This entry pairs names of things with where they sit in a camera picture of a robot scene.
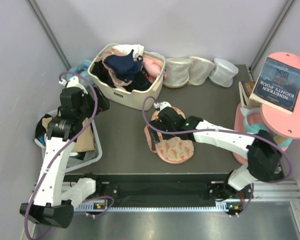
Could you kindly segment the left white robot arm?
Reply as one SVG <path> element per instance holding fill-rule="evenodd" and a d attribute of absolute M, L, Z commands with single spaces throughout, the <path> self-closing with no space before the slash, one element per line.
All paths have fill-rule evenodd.
<path fill-rule="evenodd" d="M 75 209 L 88 198 L 99 198 L 103 185 L 94 174 L 84 174 L 67 191 L 62 191 L 65 174 L 97 162 L 102 156 L 101 143 L 95 125 L 98 109 L 96 89 L 89 93 L 74 76 L 61 79 L 64 86 L 60 106 L 48 123 L 45 152 L 38 181 L 28 202 L 22 203 L 19 213 L 24 221 L 37 225 L 67 228 Z M 71 156 L 75 144 L 84 132 L 92 134 L 92 148 L 96 156 L 82 163 L 74 163 Z"/>

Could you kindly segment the beige mesh wash bag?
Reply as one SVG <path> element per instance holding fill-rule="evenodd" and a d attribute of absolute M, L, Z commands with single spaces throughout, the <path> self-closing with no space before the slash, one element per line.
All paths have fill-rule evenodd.
<path fill-rule="evenodd" d="M 189 69 L 193 65 L 190 58 L 166 58 L 163 85 L 168 88 L 181 88 L 190 78 Z"/>

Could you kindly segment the white garment on basket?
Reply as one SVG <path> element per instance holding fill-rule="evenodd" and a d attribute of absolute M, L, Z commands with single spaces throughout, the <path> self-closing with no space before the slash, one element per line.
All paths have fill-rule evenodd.
<path fill-rule="evenodd" d="M 119 44 L 110 49 L 110 52 L 117 56 L 127 56 L 132 53 L 133 58 L 143 56 L 145 47 L 140 44 Z"/>

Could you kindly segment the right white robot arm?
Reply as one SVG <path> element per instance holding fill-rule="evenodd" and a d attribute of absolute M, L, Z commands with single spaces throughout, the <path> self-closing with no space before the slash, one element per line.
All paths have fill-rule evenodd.
<path fill-rule="evenodd" d="M 248 185 L 257 181 L 274 183 L 280 180 L 276 173 L 282 157 L 280 148 L 269 132 L 245 133 L 214 125 L 200 117 L 184 117 L 171 106 L 157 109 L 157 118 L 147 123 L 144 132 L 150 148 L 159 152 L 160 144 L 170 140 L 184 143 L 178 147 L 184 154 L 191 155 L 187 143 L 200 143 L 230 151 L 247 162 L 232 170 L 223 185 L 223 192 L 235 198 Z"/>

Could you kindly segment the floral mesh laundry bag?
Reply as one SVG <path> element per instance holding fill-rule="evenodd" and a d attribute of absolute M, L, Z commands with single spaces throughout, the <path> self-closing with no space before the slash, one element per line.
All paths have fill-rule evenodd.
<path fill-rule="evenodd" d="M 144 133 L 148 143 L 148 126 L 144 128 Z M 182 164 L 194 155 L 194 144 L 190 140 L 181 140 L 179 137 L 173 137 L 168 140 L 159 140 L 155 145 L 157 154 L 161 160 L 169 164 Z"/>

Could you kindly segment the tan folded garment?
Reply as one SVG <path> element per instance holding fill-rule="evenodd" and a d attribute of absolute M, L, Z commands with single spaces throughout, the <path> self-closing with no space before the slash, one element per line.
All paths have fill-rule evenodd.
<path fill-rule="evenodd" d="M 41 120 L 41 125 L 45 129 L 45 131 L 48 130 L 48 123 L 52 120 L 52 116 L 50 117 L 43 117 L 43 120 Z M 88 123 L 89 119 L 86 118 L 82 122 L 82 126 L 84 127 Z M 76 143 L 74 145 L 74 148 L 72 149 L 72 153 L 82 153 L 82 152 L 88 152 L 95 150 L 94 146 L 94 136 L 91 129 L 91 126 L 89 125 L 84 132 L 76 139 Z"/>

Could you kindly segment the Nineteen Eighty-Four book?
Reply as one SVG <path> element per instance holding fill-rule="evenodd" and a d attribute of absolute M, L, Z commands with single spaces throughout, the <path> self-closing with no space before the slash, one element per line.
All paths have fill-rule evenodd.
<path fill-rule="evenodd" d="M 267 57 L 249 99 L 291 115 L 299 92 L 300 69 Z"/>

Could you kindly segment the right corner aluminium post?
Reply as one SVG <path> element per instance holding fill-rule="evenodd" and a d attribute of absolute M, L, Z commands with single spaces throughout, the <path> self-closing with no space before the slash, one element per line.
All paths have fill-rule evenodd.
<path fill-rule="evenodd" d="M 274 39 L 277 31 L 281 27 L 282 23 L 284 22 L 285 18 L 288 16 L 289 12 L 293 8 L 296 0 L 286 0 L 282 9 L 280 10 L 277 18 L 275 19 L 272 27 L 270 28 L 268 34 L 266 35 L 262 45 L 258 49 L 256 56 L 254 57 L 251 65 L 247 68 L 250 74 L 253 74 L 254 70 L 256 69 L 259 61 L 261 60 L 263 54 L 266 52 L 267 48 L 271 44 L 272 40 Z"/>

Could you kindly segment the brown book under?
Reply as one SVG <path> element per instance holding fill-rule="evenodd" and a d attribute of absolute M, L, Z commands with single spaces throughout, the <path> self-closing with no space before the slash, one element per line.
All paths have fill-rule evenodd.
<path fill-rule="evenodd" d="M 259 103 L 251 100 L 250 95 L 255 86 L 254 81 L 240 81 L 238 83 L 240 103 L 242 108 L 252 109 L 259 107 Z"/>

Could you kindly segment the left corner aluminium post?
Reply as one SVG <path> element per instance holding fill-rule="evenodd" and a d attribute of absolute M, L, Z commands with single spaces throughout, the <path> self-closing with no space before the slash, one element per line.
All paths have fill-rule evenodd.
<path fill-rule="evenodd" d="M 58 55 L 60 61 L 64 65 L 64 67 L 69 70 L 71 68 L 71 65 L 62 50 L 55 34 L 53 33 L 48 21 L 46 20 L 44 14 L 42 13 L 38 3 L 36 0 L 25 0 L 25 2 L 30 7 L 31 11 L 33 12 L 34 16 L 36 17 L 37 21 L 39 22 L 43 32 L 47 36 L 48 40 L 50 41 L 54 51 Z"/>

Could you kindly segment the pink garment in basket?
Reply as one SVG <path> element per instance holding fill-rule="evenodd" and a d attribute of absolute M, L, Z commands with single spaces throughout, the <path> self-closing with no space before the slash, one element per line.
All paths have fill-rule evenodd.
<path fill-rule="evenodd" d="M 149 58 L 143 58 L 142 65 L 148 73 L 148 80 L 153 84 L 160 75 L 162 68 Z"/>

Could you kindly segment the white perforated plastic basket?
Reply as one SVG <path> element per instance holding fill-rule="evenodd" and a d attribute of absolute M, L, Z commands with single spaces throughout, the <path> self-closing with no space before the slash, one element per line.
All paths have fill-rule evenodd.
<path fill-rule="evenodd" d="M 52 110 L 46 114 L 51 115 L 52 117 L 55 117 L 58 113 L 56 110 Z M 101 159 L 101 156 L 103 154 L 100 139 L 98 136 L 97 128 L 94 122 L 90 124 L 91 130 L 93 133 L 93 141 L 94 141 L 94 150 L 92 151 L 86 151 L 86 152 L 71 152 L 70 157 L 67 162 L 66 166 L 66 172 L 69 173 L 74 170 L 78 170 L 80 168 L 89 166 Z M 34 137 L 34 142 L 41 148 L 42 156 L 45 156 L 46 151 L 46 140 L 47 140 L 47 134 L 44 136 L 44 142 L 41 143 Z"/>

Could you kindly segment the black garment in white basket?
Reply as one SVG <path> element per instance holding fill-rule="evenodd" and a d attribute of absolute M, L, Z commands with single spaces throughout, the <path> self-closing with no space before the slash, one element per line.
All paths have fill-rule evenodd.
<path fill-rule="evenodd" d="M 50 114 L 45 114 L 38 122 L 35 128 L 35 139 L 40 143 L 44 143 L 45 135 L 48 130 L 48 124 L 52 120 L 53 116 Z"/>

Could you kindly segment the black clothes in basket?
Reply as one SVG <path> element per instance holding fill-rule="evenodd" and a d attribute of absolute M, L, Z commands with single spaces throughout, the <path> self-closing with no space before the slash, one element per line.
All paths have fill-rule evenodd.
<path fill-rule="evenodd" d="M 152 85 L 152 83 L 149 81 L 146 70 L 141 70 L 139 73 L 137 73 L 134 77 L 134 81 L 128 85 L 119 85 L 118 83 L 115 83 L 110 76 L 110 72 L 104 67 L 101 61 L 95 62 L 94 67 L 90 72 L 109 87 L 113 89 L 123 89 L 127 92 L 132 92 L 133 90 L 146 91 Z"/>

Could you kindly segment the teal cat-ear headphones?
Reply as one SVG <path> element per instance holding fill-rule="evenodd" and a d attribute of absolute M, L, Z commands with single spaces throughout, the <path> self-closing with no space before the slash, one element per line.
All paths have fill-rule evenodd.
<path fill-rule="evenodd" d="M 260 114 L 261 113 L 260 107 L 251 108 L 251 109 L 241 107 L 240 111 L 241 111 L 241 114 L 243 115 L 243 126 L 244 126 L 246 133 L 257 134 L 260 130 L 264 130 L 264 131 L 267 131 L 268 133 L 270 133 L 273 138 L 279 137 L 278 134 L 271 133 L 269 128 L 264 123 L 249 124 L 249 121 L 248 121 L 249 116 L 254 115 L 254 114 Z"/>

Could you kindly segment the navy blue bra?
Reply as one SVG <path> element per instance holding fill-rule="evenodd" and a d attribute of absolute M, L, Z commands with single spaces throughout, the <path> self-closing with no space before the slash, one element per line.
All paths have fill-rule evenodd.
<path fill-rule="evenodd" d="M 136 75 L 141 71 L 142 62 L 141 55 L 134 59 L 133 50 L 128 55 L 110 55 L 103 60 L 103 63 L 114 71 L 115 76 L 126 83 L 135 80 Z"/>

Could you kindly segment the cream mesh wash bag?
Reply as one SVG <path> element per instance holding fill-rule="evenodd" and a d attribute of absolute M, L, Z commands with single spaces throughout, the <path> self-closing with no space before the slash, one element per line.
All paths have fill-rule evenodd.
<path fill-rule="evenodd" d="M 208 78 L 211 71 L 215 68 L 215 64 L 205 58 L 190 56 L 192 66 L 189 68 L 188 84 L 192 86 L 202 85 Z"/>

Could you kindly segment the light blue headphones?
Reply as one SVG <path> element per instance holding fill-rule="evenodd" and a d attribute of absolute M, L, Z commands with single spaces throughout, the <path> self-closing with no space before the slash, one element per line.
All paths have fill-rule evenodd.
<path fill-rule="evenodd" d="M 88 73 L 88 68 L 90 67 L 91 63 L 91 60 L 85 59 L 82 63 L 71 67 L 69 71 L 80 74 L 82 77 L 92 82 L 93 78 Z"/>

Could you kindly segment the corner aluminium post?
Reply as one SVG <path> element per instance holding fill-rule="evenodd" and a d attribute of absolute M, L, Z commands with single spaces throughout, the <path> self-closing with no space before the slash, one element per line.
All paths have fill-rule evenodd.
<path fill-rule="evenodd" d="M 44 14 L 42 13 L 38 3 L 36 0 L 25 0 L 25 2 L 30 7 L 31 11 L 33 12 L 34 16 L 36 17 L 37 21 L 39 22 L 43 32 L 47 36 L 48 40 L 50 41 L 54 51 L 58 55 L 60 61 L 64 65 L 64 67 L 69 70 L 71 68 L 71 65 L 62 50 L 55 34 L 53 33 L 48 21 L 46 20 Z"/>
<path fill-rule="evenodd" d="M 284 22 L 285 18 L 288 16 L 289 12 L 293 8 L 296 0 L 286 0 L 282 9 L 280 10 L 277 18 L 275 19 L 272 27 L 270 28 L 268 34 L 266 35 L 262 45 L 258 49 L 256 56 L 254 57 L 251 65 L 247 68 L 250 74 L 253 74 L 254 70 L 256 69 L 259 61 L 261 60 L 263 54 L 266 52 L 267 48 L 271 44 L 272 40 L 274 39 L 277 31 L 281 27 L 282 23 Z"/>

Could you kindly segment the pink tiered side table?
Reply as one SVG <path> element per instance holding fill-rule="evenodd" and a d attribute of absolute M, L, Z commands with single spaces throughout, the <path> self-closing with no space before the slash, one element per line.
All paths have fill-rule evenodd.
<path fill-rule="evenodd" d="M 300 56 L 298 55 L 288 52 L 275 52 L 268 57 L 300 69 Z M 243 125 L 244 117 L 240 108 L 242 108 L 241 103 L 236 109 L 234 128 L 237 131 L 246 132 Z M 248 123 L 265 124 L 272 134 L 278 134 L 279 137 L 275 137 L 274 140 L 282 150 L 285 151 L 292 140 L 300 139 L 300 91 L 292 114 L 284 113 L 261 103 L 259 103 L 259 107 L 257 108 L 260 108 L 260 113 L 250 115 L 248 117 Z"/>

